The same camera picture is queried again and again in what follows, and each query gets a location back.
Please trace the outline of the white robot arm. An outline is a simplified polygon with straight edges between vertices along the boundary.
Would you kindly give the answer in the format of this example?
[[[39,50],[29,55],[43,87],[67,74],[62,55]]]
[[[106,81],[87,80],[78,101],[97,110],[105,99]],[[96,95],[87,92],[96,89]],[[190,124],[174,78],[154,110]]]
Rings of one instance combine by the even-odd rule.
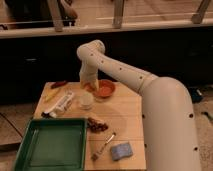
[[[183,83],[106,56],[100,40],[80,45],[77,56],[83,85],[96,87],[102,71],[142,97],[147,171],[202,171],[193,104]]]

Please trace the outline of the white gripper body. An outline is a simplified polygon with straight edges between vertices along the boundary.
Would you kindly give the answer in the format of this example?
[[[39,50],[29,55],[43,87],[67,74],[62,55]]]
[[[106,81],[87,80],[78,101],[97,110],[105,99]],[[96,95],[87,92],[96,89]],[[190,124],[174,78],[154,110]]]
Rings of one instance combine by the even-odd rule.
[[[86,83],[90,83],[94,88],[95,91],[99,89],[99,81],[96,74],[81,74],[80,75],[80,85],[84,88]]]

